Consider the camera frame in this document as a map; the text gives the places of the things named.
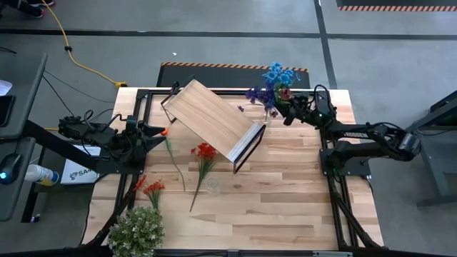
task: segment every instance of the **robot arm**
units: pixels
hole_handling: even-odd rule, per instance
[[[387,122],[375,124],[343,124],[336,120],[336,107],[331,103],[328,90],[318,85],[314,92],[293,95],[289,100],[277,103],[275,107],[285,118],[284,125],[290,126],[294,119],[320,129],[329,141],[340,138],[360,138],[374,142],[352,144],[337,141],[327,162],[334,168],[343,168],[353,157],[387,157],[397,161],[410,161],[421,149],[417,135],[406,132],[397,125]]]
[[[126,128],[121,132],[109,127],[118,117],[126,122]],[[102,153],[105,153],[105,156],[88,155],[87,158],[101,165],[111,162],[115,164],[113,167],[119,167],[119,173],[142,171],[147,153],[165,140],[163,136],[155,136],[164,130],[165,128],[137,121],[132,115],[122,119],[121,114],[115,115],[107,124],[91,123],[80,116],[67,116],[59,121],[59,133],[62,136],[78,140],[83,145],[98,146],[103,150]],[[103,173],[105,168],[94,170]]]

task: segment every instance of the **gray floor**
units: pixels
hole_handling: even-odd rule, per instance
[[[456,13],[342,12],[321,0],[328,33],[456,34]],[[212,32],[318,32],[312,0],[60,0],[54,7],[67,29]],[[6,10],[0,28],[55,29],[52,16],[31,20]],[[75,57],[131,86],[153,86],[162,61],[189,61],[309,68],[311,84],[328,84],[320,39],[70,36]],[[46,52],[47,70],[92,96],[113,101],[116,89],[75,67],[61,36],[0,34],[0,46],[26,54]],[[455,91],[457,41],[330,40],[339,89],[348,89],[357,122],[390,121],[407,126],[437,100]],[[51,79],[69,107],[82,114],[110,108]],[[56,126],[68,115],[46,84],[31,119]],[[386,246],[396,250],[457,254],[457,205],[418,210],[433,196],[420,157],[410,163],[372,160],[374,198]],[[25,186],[16,214],[24,207]],[[40,199],[40,223],[0,223],[0,252],[76,246],[85,226],[91,192],[49,194]]]

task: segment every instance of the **wooden board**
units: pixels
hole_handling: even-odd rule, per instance
[[[119,89],[114,114],[132,113],[136,90]],[[149,122],[153,126],[169,125],[160,106],[163,98],[154,97]],[[338,107],[339,121],[354,123],[348,92],[331,91],[331,98]],[[248,103],[242,96],[223,99],[232,106]],[[262,118],[261,106],[244,107],[245,114],[254,121]],[[169,127],[169,140],[184,173],[187,192],[182,191],[164,144],[149,153],[145,167],[149,183],[161,179],[166,185],[160,202],[166,229],[164,248],[336,249],[328,186],[318,161],[319,134],[300,122],[289,127],[282,122],[277,117],[268,125],[262,143],[236,175],[228,161],[218,163],[207,179],[217,181],[219,192],[208,189],[206,179],[191,213],[198,171],[190,149],[201,139],[179,121]],[[124,122],[116,121],[113,127],[122,129]],[[382,244],[368,184],[356,177],[347,180],[354,215],[374,241]],[[84,242],[95,236],[111,214],[118,181],[119,176],[109,175],[95,185]],[[150,203],[139,194],[136,205]],[[342,220],[349,242],[347,224]]]
[[[251,140],[248,131],[254,135],[261,128],[195,79],[164,107],[232,162]]]

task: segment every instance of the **wooden tabletop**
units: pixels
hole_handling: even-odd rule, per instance
[[[119,89],[114,114],[133,113],[136,91],[136,88]],[[348,91],[330,92],[332,104],[338,107],[338,120],[355,123]],[[174,158],[186,182],[183,192],[181,178],[164,143],[148,154],[144,169],[147,181],[161,179],[166,187],[160,200],[166,230],[164,248],[337,249],[328,184],[318,160],[321,148],[318,131],[298,121],[284,126],[281,117],[276,117],[267,126],[261,144],[236,175],[232,174],[228,160],[216,164],[201,185],[193,211],[189,212],[199,177],[190,150],[202,139],[179,121],[169,124],[160,105],[164,97],[154,97],[149,124],[169,127]],[[222,97],[234,106],[244,106],[244,113],[254,121],[263,118],[263,107],[249,105],[243,96]],[[125,123],[118,120],[112,127],[122,130]],[[119,177],[108,175],[95,185],[83,243],[90,241],[112,214]],[[354,216],[373,240],[382,244],[368,184],[358,177],[348,177],[347,183]],[[151,205],[142,193],[137,194],[135,203]],[[349,242],[347,223],[344,218],[342,221]]]

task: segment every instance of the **orange striped tape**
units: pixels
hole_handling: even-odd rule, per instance
[[[175,62],[175,61],[163,62],[161,66],[193,66],[193,67],[236,68],[236,69],[268,69],[270,67],[270,66],[240,65],[240,64],[185,63],[185,62]],[[305,69],[305,68],[283,67],[283,69],[290,69],[292,71],[308,72],[308,69]]]
[[[340,11],[456,11],[457,6],[340,6]]]

